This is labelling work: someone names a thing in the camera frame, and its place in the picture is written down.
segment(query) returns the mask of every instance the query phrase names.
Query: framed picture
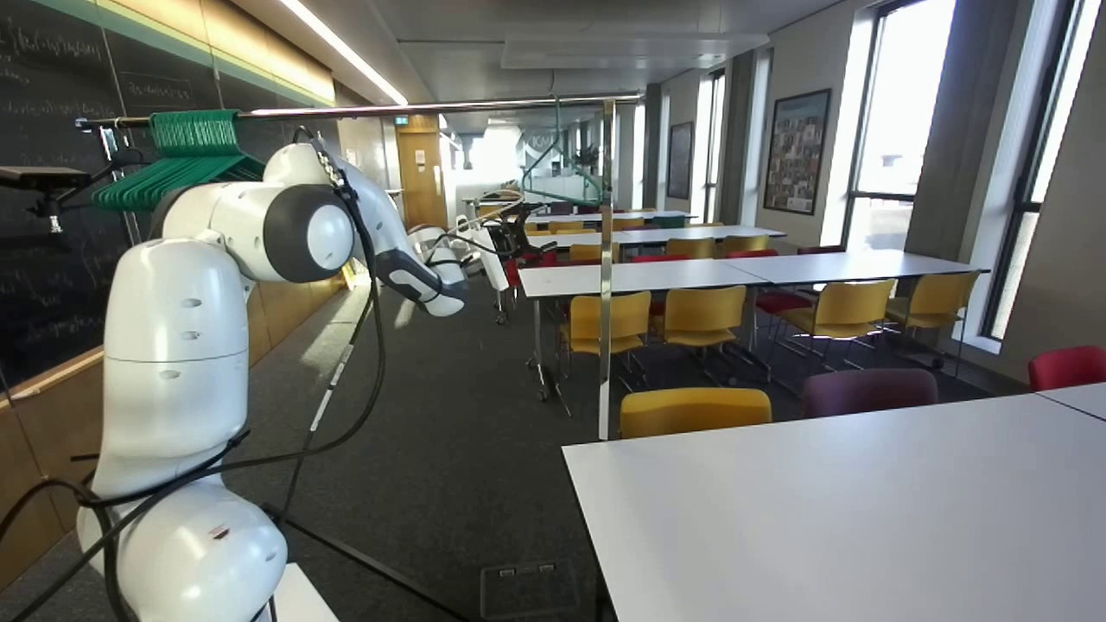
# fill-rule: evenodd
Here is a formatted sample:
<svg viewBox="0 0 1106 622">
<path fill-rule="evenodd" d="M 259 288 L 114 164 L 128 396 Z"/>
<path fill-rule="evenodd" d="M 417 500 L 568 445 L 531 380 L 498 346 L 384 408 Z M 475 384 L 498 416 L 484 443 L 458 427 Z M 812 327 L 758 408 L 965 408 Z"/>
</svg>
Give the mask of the framed picture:
<svg viewBox="0 0 1106 622">
<path fill-rule="evenodd" d="M 825 150 L 829 91 L 775 99 L 765 207 L 816 215 Z"/>
<path fill-rule="evenodd" d="M 693 150 L 693 126 L 674 126 L 668 132 L 668 197 L 691 197 L 691 150 Z"/>
</svg>

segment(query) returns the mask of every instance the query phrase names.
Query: green object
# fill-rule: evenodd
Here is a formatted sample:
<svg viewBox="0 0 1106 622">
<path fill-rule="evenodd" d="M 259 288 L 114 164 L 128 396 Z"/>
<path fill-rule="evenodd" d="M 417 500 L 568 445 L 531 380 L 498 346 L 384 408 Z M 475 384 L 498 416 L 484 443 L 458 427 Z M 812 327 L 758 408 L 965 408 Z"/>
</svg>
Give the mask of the green object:
<svg viewBox="0 0 1106 622">
<path fill-rule="evenodd" d="M 215 183 L 259 179 L 263 164 L 238 150 L 234 111 L 170 111 L 151 114 L 158 164 L 99 187 L 93 203 L 105 211 L 157 211 L 163 197 Z"/>
</svg>

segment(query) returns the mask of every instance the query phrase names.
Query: yellow chair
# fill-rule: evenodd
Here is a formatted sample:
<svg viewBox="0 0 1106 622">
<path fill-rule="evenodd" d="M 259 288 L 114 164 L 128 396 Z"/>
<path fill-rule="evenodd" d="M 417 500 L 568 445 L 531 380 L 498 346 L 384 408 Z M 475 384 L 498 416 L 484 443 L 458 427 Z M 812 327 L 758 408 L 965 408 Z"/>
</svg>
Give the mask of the yellow chair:
<svg viewBox="0 0 1106 622">
<path fill-rule="evenodd" d="M 674 437 L 769 422 L 769 396 L 758 388 L 662 388 L 622 396 L 619 437 Z"/>
<path fill-rule="evenodd" d="M 646 220 L 644 217 L 614 217 L 612 228 L 614 233 L 639 233 L 639 228 L 646 228 Z"/>
<path fill-rule="evenodd" d="M 725 346 L 743 325 L 743 308 L 743 288 L 672 289 L 662 294 L 662 317 L 658 325 L 660 342 L 688 349 Z"/>
<path fill-rule="evenodd" d="M 932 335 L 932 365 L 939 363 L 939 333 L 947 333 L 950 325 L 958 325 L 962 310 L 969 308 L 973 288 L 973 273 L 928 273 L 918 275 L 909 289 L 909 298 L 895 298 L 889 304 L 889 325 L 901 327 L 907 335 L 918 335 L 928 333 Z"/>
<path fill-rule="evenodd" d="M 740 327 L 743 327 L 743 308 L 745 308 L 745 288 L 710 288 L 710 289 L 668 289 L 662 294 L 662 314 L 652 325 L 658 337 L 668 346 L 681 346 L 688 351 L 720 351 L 729 363 L 729 351 L 745 358 L 769 378 L 766 365 L 740 349 Z M 698 373 L 711 384 L 721 384 L 706 358 L 693 358 Z"/>
<path fill-rule="evenodd" d="M 651 333 L 651 294 L 619 294 L 609 299 L 609 335 L 612 335 L 612 358 L 622 358 L 637 349 L 646 346 L 646 333 Z M 564 342 L 569 356 L 601 356 L 601 298 L 569 298 L 568 304 L 568 327 L 564 327 Z"/>
<path fill-rule="evenodd" d="M 591 233 L 583 220 L 549 220 L 547 226 L 549 236 L 577 236 L 577 233 Z"/>
<path fill-rule="evenodd" d="M 714 243 L 711 240 L 672 240 L 662 243 L 662 256 L 672 258 L 711 258 Z"/>
<path fill-rule="evenodd" d="M 765 256 L 765 252 L 769 252 L 766 236 L 721 240 L 721 243 L 714 247 L 714 256 L 720 256 L 720 258 L 729 258 L 729 256 Z"/>
<path fill-rule="evenodd" d="M 568 250 L 569 263 L 601 263 L 601 247 L 569 247 Z"/>
<path fill-rule="evenodd" d="M 825 283 L 812 308 L 788 308 L 780 317 L 810 337 L 865 337 L 884 325 L 895 281 Z"/>
</svg>

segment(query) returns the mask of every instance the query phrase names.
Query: white table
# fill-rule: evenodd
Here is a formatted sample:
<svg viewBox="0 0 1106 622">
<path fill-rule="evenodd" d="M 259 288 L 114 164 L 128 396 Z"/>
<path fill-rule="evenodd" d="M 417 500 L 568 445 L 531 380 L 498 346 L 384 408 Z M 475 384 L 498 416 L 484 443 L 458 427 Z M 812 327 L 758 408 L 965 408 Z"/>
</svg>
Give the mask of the white table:
<svg viewBox="0 0 1106 622">
<path fill-rule="evenodd" d="M 564 460 L 622 622 L 1106 612 L 1106 427 L 1037 394 Z"/>
<path fill-rule="evenodd" d="M 691 211 L 612 211 L 612 220 L 688 220 Z M 524 226 L 559 226 L 559 220 L 601 220 L 598 211 L 591 215 L 531 215 Z"/>
<path fill-rule="evenodd" d="M 1060 403 L 1084 412 L 1092 418 L 1106 418 L 1106 384 L 1039 389 L 1039 396 L 1060 401 Z"/>
<path fill-rule="evenodd" d="M 601 266 L 537 266 L 519 268 L 524 298 L 581 298 L 598 294 Z M 761 283 L 736 258 L 672 258 L 672 263 L 612 263 L 612 294 L 627 289 L 691 289 L 691 288 L 725 288 L 725 283 Z"/>
<path fill-rule="evenodd" d="M 672 240 L 698 243 L 698 240 L 776 240 L 775 228 L 745 228 L 745 226 L 721 226 L 721 228 L 637 228 L 637 233 L 612 233 L 612 247 L 662 247 Z M 531 250 L 569 250 L 569 247 L 601 247 L 601 233 L 559 233 L 559 236 L 524 236 Z"/>
<path fill-rule="evenodd" d="M 296 563 L 283 567 L 272 602 L 280 622 L 339 622 Z"/>
<path fill-rule="evenodd" d="M 743 258 L 765 283 L 829 283 L 829 281 L 901 281 L 927 273 L 983 273 L 970 263 L 950 263 L 913 252 L 810 252 Z"/>
</svg>

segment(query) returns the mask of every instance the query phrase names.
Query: chair backrest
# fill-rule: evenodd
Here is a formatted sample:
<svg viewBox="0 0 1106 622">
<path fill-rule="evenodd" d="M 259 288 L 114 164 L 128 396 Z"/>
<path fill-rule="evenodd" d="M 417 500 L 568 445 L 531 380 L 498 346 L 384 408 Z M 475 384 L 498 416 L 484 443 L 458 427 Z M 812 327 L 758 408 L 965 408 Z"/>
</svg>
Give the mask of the chair backrest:
<svg viewBox="0 0 1106 622">
<path fill-rule="evenodd" d="M 721 240 L 714 247 L 714 256 L 725 258 L 725 256 L 766 256 L 766 236 L 752 236 L 752 240 Z"/>
<path fill-rule="evenodd" d="M 918 365 L 833 371 L 801 384 L 805 416 L 848 416 L 939 401 L 937 378 Z"/>
<path fill-rule="evenodd" d="M 743 304 L 743 288 L 672 289 L 662 294 L 660 337 L 674 346 L 729 342 L 743 323 Z"/>
<path fill-rule="evenodd" d="M 549 236 L 577 236 L 577 233 L 587 233 L 583 220 L 549 220 L 547 226 Z"/>
<path fill-rule="evenodd" d="M 711 240 L 672 240 L 672 243 L 662 243 L 662 256 L 711 258 L 714 256 L 714 243 Z"/>
<path fill-rule="evenodd" d="M 601 263 L 601 247 L 569 247 L 568 250 L 569 263 Z"/>
<path fill-rule="evenodd" d="M 639 233 L 639 228 L 646 228 L 646 220 L 644 217 L 614 217 L 612 228 L 614 233 Z"/>
<path fill-rule="evenodd" d="M 895 281 L 825 283 L 816 304 L 816 335 L 866 335 L 889 314 Z"/>
<path fill-rule="evenodd" d="M 928 273 L 909 294 L 909 325 L 939 327 L 958 323 L 962 308 L 969 304 L 973 273 Z"/>
<path fill-rule="evenodd" d="M 662 388 L 622 396 L 619 437 L 672 437 L 769 422 L 769 396 L 758 388 Z"/>
<path fill-rule="evenodd" d="M 1106 349 L 1102 346 L 1068 346 L 1047 349 L 1029 358 L 1029 388 L 1076 388 L 1106 380 Z"/>
<path fill-rule="evenodd" d="M 644 346 L 651 333 L 651 289 L 612 298 L 612 351 Z M 569 351 L 601 351 L 601 298 L 572 298 L 568 308 Z"/>
</svg>

